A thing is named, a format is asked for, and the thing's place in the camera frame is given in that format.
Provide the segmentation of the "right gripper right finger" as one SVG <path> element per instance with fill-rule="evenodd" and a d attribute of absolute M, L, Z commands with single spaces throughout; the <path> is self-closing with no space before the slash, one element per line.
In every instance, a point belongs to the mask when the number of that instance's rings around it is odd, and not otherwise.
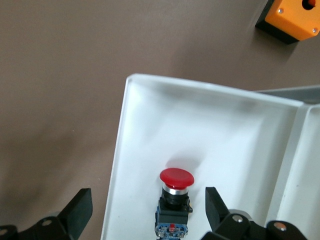
<path fill-rule="evenodd" d="M 205 188 L 205 213 L 211 231 L 200 240 L 307 240 L 289 222 L 271 220 L 263 227 L 241 212 L 231 212 L 215 187 Z"/>

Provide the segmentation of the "orange button enclosure box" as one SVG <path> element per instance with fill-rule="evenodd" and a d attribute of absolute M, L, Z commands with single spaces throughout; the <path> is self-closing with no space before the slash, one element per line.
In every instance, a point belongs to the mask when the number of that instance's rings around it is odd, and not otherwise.
<path fill-rule="evenodd" d="M 320 0 L 267 0 L 255 27 L 290 45 L 320 33 Z"/>

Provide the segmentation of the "red mushroom push button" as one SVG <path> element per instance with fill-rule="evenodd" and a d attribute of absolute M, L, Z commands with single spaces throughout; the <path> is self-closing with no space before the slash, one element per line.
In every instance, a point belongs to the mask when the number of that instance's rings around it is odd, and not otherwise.
<path fill-rule="evenodd" d="M 190 205 L 189 187 L 195 182 L 193 175 L 181 168 L 164 169 L 161 196 L 155 211 L 154 232 L 157 240 L 182 240 L 188 234 Z"/>

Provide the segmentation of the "white plastic drawer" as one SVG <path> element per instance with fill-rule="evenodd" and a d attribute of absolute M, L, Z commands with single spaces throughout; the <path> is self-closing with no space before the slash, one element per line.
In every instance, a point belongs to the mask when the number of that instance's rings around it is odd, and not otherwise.
<path fill-rule="evenodd" d="M 146 74 L 125 84 L 101 240 L 156 240 L 160 172 L 194 176 L 185 240 L 210 225 L 205 189 L 264 225 L 301 101 Z"/>

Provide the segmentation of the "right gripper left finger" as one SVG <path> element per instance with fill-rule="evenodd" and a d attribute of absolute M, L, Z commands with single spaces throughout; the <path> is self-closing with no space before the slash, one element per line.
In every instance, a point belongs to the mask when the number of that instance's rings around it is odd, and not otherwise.
<path fill-rule="evenodd" d="M 44 217 L 28 229 L 0 225 L 0 240 L 78 240 L 92 214 L 92 191 L 82 188 L 58 215 Z"/>

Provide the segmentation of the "brown table mat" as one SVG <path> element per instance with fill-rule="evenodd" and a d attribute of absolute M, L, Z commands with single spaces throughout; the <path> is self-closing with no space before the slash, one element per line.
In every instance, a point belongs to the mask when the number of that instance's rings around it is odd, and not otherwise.
<path fill-rule="evenodd" d="M 100 240 L 127 76 L 249 91 L 320 85 L 320 34 L 257 29 L 267 0 L 0 0 L 0 225 L 91 188 Z"/>

